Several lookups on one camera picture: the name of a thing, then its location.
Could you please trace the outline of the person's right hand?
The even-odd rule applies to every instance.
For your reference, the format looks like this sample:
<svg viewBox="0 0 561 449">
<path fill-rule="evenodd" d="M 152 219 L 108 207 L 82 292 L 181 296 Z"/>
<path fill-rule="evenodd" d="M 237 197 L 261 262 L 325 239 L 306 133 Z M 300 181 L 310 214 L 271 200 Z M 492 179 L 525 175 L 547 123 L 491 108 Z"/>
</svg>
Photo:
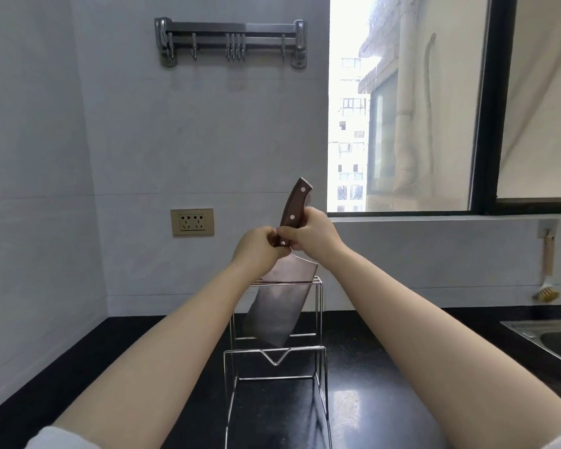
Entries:
<svg viewBox="0 0 561 449">
<path fill-rule="evenodd" d="M 305 254 L 328 269 L 347 250 L 331 220 L 324 212 L 315 208 L 314 245 L 310 251 L 304 251 Z"/>
</svg>

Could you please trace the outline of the person's left hand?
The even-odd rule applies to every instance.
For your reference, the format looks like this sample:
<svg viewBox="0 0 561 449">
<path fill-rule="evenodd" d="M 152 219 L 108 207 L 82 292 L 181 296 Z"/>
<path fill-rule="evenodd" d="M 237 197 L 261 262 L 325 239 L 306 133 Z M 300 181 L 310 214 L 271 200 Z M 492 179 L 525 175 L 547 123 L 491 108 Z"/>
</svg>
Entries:
<svg viewBox="0 0 561 449">
<path fill-rule="evenodd" d="M 250 282 L 253 282 L 269 273 L 280 259 L 282 258 L 266 257 L 262 227 L 257 227 L 248 230 L 241 237 L 233 252 L 231 264 L 238 267 L 249 277 Z"/>
</svg>

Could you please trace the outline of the wooden-handled cleaver knife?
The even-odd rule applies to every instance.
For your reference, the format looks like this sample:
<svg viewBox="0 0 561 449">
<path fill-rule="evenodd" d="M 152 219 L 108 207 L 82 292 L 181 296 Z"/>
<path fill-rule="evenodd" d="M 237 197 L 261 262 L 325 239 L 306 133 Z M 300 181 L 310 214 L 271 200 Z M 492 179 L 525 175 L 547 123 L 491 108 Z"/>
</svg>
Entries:
<svg viewBox="0 0 561 449">
<path fill-rule="evenodd" d="M 312 185 L 299 178 L 285 203 L 279 226 L 299 228 Z M 243 321 L 247 338 L 283 347 L 294 330 L 309 295 L 318 264 L 294 254 L 280 258 L 261 286 Z"/>
</svg>

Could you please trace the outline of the person's left forearm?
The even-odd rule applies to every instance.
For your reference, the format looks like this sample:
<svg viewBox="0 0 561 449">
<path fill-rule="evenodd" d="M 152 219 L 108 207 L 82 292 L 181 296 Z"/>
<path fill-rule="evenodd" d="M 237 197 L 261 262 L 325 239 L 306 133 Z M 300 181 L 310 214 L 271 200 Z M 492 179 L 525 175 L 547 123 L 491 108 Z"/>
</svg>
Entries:
<svg viewBox="0 0 561 449">
<path fill-rule="evenodd" d="M 53 427 L 99 449 L 160 449 L 239 299 L 269 269 L 233 261 L 120 355 Z"/>
</svg>

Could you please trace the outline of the person's right forearm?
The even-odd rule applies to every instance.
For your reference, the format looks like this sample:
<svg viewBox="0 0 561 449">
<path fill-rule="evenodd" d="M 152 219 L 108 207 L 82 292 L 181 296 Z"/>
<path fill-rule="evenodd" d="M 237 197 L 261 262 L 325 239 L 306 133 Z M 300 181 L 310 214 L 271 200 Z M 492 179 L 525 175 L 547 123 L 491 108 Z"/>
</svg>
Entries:
<svg viewBox="0 0 561 449">
<path fill-rule="evenodd" d="M 351 249 L 327 270 L 456 448 L 561 436 L 561 398 L 503 351 Z"/>
</svg>

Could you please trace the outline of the black-framed window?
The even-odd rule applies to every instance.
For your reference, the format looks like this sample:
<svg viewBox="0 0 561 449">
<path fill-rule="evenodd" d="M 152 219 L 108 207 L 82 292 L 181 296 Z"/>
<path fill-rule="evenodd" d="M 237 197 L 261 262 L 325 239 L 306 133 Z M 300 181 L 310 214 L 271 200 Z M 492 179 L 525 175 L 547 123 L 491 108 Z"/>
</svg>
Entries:
<svg viewBox="0 0 561 449">
<path fill-rule="evenodd" d="M 330 0 L 329 212 L 467 211 L 491 1 Z M 561 200 L 561 0 L 514 0 L 498 200 Z"/>
</svg>

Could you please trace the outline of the stainless steel sink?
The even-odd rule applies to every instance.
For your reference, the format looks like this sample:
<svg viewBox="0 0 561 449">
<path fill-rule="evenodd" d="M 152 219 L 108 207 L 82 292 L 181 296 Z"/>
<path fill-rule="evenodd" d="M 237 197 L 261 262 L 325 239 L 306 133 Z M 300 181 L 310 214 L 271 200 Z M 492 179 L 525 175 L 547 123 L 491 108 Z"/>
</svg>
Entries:
<svg viewBox="0 0 561 449">
<path fill-rule="evenodd" d="M 501 321 L 501 324 L 561 360 L 561 319 Z"/>
</svg>

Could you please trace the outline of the white left sleeve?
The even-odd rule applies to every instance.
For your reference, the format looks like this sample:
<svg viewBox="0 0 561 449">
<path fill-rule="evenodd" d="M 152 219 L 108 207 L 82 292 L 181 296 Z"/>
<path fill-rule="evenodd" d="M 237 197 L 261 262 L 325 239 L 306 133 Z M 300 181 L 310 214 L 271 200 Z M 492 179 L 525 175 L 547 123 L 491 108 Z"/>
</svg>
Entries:
<svg viewBox="0 0 561 449">
<path fill-rule="evenodd" d="M 41 429 L 24 449 L 101 449 L 98 445 L 68 430 L 54 426 Z"/>
</svg>

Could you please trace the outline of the gold wall power socket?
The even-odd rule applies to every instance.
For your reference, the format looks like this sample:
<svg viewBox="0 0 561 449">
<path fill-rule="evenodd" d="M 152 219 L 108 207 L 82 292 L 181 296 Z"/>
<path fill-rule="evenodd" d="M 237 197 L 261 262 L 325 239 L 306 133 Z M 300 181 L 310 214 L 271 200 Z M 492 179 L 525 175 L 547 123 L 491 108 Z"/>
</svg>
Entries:
<svg viewBox="0 0 561 449">
<path fill-rule="evenodd" d="M 186 236 L 214 236 L 214 210 L 184 209 L 170 211 L 172 236 L 182 238 Z"/>
</svg>

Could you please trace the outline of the metal wall hook rail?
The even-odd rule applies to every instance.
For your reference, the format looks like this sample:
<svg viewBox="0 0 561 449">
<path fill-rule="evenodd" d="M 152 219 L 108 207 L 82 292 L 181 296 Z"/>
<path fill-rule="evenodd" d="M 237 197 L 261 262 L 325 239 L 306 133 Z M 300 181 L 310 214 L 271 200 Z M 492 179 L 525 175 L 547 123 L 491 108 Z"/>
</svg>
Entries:
<svg viewBox="0 0 561 449">
<path fill-rule="evenodd" d="M 307 22 L 175 22 L 168 17 L 154 19 L 156 47 L 162 67 L 178 65 L 179 53 L 190 52 L 197 61 L 201 50 L 223 50 L 227 61 L 245 62 L 249 51 L 280 53 L 293 69 L 307 67 Z"/>
</svg>

